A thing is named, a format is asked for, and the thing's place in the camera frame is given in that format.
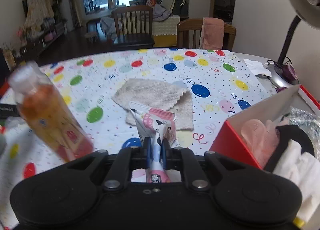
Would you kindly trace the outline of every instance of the green balloon print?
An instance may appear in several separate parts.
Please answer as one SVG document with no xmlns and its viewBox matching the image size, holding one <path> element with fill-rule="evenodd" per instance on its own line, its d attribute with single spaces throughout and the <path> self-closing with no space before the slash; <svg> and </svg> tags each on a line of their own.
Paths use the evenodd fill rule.
<svg viewBox="0 0 320 230">
<path fill-rule="evenodd" d="M 90 110 L 87 114 L 87 121 L 90 123 L 95 123 L 99 121 L 103 116 L 103 109 L 100 107 L 96 107 Z"/>
<path fill-rule="evenodd" d="M 77 85 L 79 83 L 81 83 L 82 81 L 82 76 L 81 75 L 76 75 L 75 77 L 73 77 L 70 81 L 70 85 Z"/>
<path fill-rule="evenodd" d="M 229 72 L 235 72 L 236 71 L 235 68 L 233 66 L 229 65 L 229 64 L 223 64 L 222 66 L 223 66 L 223 68 L 225 70 L 228 70 Z"/>
<path fill-rule="evenodd" d="M 80 61 L 78 61 L 78 62 L 77 62 L 77 66 L 82 66 L 84 62 L 85 62 L 85 60 L 80 60 Z"/>
</svg>

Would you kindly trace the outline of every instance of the plastic bottle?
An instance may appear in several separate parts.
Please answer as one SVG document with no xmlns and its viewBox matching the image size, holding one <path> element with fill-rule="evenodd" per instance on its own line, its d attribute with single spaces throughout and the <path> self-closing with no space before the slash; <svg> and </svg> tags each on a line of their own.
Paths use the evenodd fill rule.
<svg viewBox="0 0 320 230">
<path fill-rule="evenodd" d="M 34 61 L 15 70 L 8 83 L 15 92 L 21 117 L 64 161 L 72 161 L 93 151 L 93 144 L 59 91 Z"/>
</svg>

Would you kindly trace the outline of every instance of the lamp neck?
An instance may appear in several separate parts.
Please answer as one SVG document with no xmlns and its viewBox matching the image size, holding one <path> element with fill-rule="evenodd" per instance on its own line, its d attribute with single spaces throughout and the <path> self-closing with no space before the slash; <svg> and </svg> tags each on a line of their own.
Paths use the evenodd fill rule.
<svg viewBox="0 0 320 230">
<path fill-rule="evenodd" d="M 294 17 L 293 21 L 291 22 L 290 28 L 289 28 L 288 33 L 287 33 L 287 37 L 285 38 L 285 41 L 284 41 L 284 44 L 283 44 L 283 47 L 282 47 L 282 50 L 281 50 L 281 53 L 280 53 L 280 56 L 279 56 L 279 59 L 278 59 L 278 62 L 277 62 L 278 65 L 282 65 L 283 64 L 284 59 L 285 59 L 285 57 L 287 55 L 287 52 L 288 52 L 288 49 L 289 49 L 289 46 L 290 46 L 294 31 L 296 30 L 296 28 L 297 28 L 298 24 L 300 23 L 300 21 L 301 21 L 301 18 L 298 15 L 296 15 Z"/>
</svg>

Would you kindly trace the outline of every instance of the metal bolt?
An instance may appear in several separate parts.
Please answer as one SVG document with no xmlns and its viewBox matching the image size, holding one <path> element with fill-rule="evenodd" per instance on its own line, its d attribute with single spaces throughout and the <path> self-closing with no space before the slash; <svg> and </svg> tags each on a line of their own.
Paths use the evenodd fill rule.
<svg viewBox="0 0 320 230">
<path fill-rule="evenodd" d="M 107 188 L 110 188 L 110 189 L 115 189 L 115 188 L 118 188 L 120 186 L 120 182 L 117 181 L 117 180 L 107 180 L 104 185 L 107 187 Z"/>
<path fill-rule="evenodd" d="M 194 182 L 192 182 L 192 185 L 196 188 L 205 188 L 208 186 L 208 182 L 206 182 L 203 179 L 197 179 Z"/>
<path fill-rule="evenodd" d="M 144 190 L 142 190 L 142 192 L 147 195 L 150 195 L 152 193 L 150 189 L 144 189 Z"/>
</svg>

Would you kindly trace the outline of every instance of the wooden chair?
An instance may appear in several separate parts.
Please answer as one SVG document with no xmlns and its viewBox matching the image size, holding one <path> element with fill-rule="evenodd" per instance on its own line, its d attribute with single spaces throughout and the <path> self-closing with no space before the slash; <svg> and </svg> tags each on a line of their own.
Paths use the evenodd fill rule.
<svg viewBox="0 0 320 230">
<path fill-rule="evenodd" d="M 131 50 L 153 47 L 155 42 L 152 36 L 151 7 L 145 5 L 118 7 L 113 15 L 117 33 L 117 39 L 114 41 L 115 50 L 119 50 L 119 48 L 120 50 Z M 119 28 L 119 18 L 122 26 L 121 30 Z"/>
<path fill-rule="evenodd" d="M 192 48 L 195 49 L 197 44 L 196 31 L 197 30 L 200 31 L 200 37 L 201 37 L 202 24 L 203 24 L 202 18 L 191 18 L 191 19 L 181 21 L 177 26 L 177 47 L 190 48 L 189 31 L 193 30 Z M 222 49 L 227 49 L 232 51 L 233 43 L 235 42 L 235 37 L 236 37 L 236 28 L 225 23 Z"/>
</svg>

